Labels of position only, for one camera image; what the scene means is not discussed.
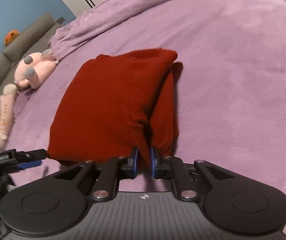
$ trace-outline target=bed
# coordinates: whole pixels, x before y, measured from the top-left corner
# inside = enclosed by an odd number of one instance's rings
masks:
[[[285,0],[107,0],[50,44],[60,62],[37,91],[17,98],[8,149],[47,149],[60,100],[87,60],[162,47],[184,65],[176,156],[205,159],[286,194]],[[45,160],[13,179],[22,185],[59,168]],[[135,184],[120,184],[122,191],[167,189],[144,172]]]

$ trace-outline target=red cloth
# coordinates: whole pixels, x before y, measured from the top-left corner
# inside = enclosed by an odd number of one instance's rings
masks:
[[[171,50],[147,49],[87,61],[75,75],[50,130],[48,153],[57,160],[128,156],[138,146],[171,154],[178,136],[174,85],[182,70]]]

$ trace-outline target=gray ribbed panel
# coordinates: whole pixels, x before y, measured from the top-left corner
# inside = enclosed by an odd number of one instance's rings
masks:
[[[286,240],[282,233],[242,237],[226,233],[203,216],[198,206],[175,199],[171,192],[119,192],[106,203],[94,204],[75,227],[44,240]],[[5,240],[35,239],[8,234]]]

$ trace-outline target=gray headboard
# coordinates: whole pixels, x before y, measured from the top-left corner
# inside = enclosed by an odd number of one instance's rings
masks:
[[[33,52],[43,52],[48,41],[61,25],[48,14],[36,20],[0,54],[0,95],[3,87],[14,82],[14,71],[18,62]]]

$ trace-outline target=orange plush toy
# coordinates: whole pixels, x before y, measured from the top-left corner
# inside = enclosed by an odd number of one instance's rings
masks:
[[[4,38],[4,45],[8,46],[17,36],[19,36],[19,31],[17,30],[12,30],[5,36]]]

